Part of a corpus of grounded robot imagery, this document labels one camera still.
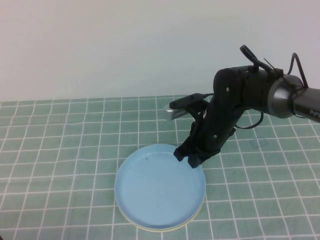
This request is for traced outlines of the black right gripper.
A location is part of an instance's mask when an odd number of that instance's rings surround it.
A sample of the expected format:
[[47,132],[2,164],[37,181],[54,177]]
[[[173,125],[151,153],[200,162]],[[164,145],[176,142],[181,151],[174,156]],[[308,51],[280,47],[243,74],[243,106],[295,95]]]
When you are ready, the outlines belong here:
[[243,113],[243,105],[224,104],[216,96],[212,97],[200,126],[190,134],[187,143],[174,150],[173,155],[179,162],[188,157],[189,165],[197,168],[221,151]]

